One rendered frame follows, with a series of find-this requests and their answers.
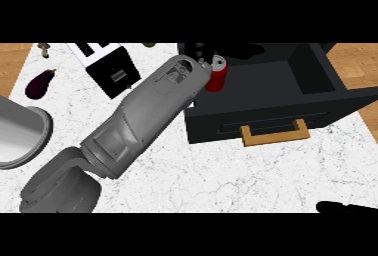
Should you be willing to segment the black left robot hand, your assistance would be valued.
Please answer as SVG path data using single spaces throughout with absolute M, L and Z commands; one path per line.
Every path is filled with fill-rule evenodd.
M 186 43 L 185 54 L 197 61 L 203 60 L 208 64 L 213 63 L 213 56 L 217 51 L 214 43 Z

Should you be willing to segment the red can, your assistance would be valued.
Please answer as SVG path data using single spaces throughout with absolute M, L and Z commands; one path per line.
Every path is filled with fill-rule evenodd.
M 219 92 L 223 89 L 228 74 L 228 62 L 223 56 L 213 56 L 211 67 L 213 73 L 206 89 L 208 92 Z

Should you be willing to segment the dark grey open drawer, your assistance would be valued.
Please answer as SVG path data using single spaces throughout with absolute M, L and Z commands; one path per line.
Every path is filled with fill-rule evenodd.
M 325 100 L 346 86 L 318 43 L 222 43 L 228 72 L 219 92 L 203 90 L 188 111 L 237 112 L 265 103 L 285 106 L 307 96 Z

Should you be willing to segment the dark grey drawer front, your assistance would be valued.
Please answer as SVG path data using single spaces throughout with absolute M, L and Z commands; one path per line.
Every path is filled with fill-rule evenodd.
M 287 132 L 296 119 L 304 120 L 309 129 L 324 128 L 377 100 L 377 87 L 306 95 L 203 90 L 195 106 L 185 110 L 188 141 L 195 144 L 239 138 L 244 125 L 254 135 Z

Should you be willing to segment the black and white toaster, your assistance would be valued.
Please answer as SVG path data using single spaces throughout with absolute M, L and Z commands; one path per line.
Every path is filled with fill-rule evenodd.
M 142 79 L 127 49 L 120 43 L 68 43 L 86 72 L 114 99 Z

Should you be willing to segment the small olive brown object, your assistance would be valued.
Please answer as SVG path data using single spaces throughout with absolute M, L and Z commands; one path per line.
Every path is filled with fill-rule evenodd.
M 37 47 L 42 49 L 42 56 L 45 57 L 45 58 L 49 58 L 49 48 L 50 48 L 50 45 L 49 45 L 49 43 L 39 43 L 37 44 Z

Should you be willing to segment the dark purple eggplant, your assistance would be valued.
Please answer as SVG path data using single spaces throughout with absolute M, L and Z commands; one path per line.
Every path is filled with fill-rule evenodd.
M 30 99 L 39 100 L 46 95 L 49 84 L 55 77 L 55 72 L 55 69 L 48 69 L 30 81 L 25 88 L 25 95 Z

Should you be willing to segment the grey metal pot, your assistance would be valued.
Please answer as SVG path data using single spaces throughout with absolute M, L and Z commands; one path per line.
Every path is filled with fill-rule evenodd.
M 0 169 L 14 169 L 36 158 L 52 133 L 49 112 L 39 107 L 24 107 L 0 96 Z

